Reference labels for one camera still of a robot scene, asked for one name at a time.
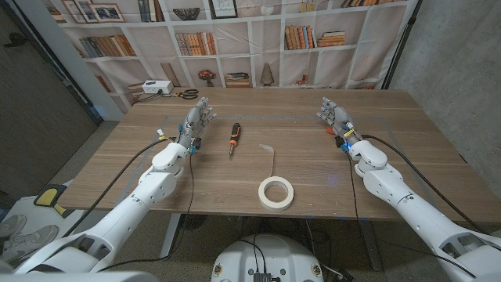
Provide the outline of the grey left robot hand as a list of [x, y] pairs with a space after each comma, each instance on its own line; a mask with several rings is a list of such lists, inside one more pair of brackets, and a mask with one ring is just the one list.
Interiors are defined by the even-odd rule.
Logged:
[[209, 106], [209, 99], [201, 98], [186, 115], [177, 143], [189, 149], [192, 141], [200, 138], [205, 126], [217, 116], [212, 110], [213, 108]]

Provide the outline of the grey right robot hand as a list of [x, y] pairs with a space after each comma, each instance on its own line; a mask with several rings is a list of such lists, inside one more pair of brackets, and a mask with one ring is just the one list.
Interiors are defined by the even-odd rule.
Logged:
[[331, 128], [335, 135], [336, 146], [345, 153], [351, 146], [362, 140], [357, 133], [353, 119], [348, 112], [334, 101], [323, 97], [321, 111], [317, 116], [323, 119]]

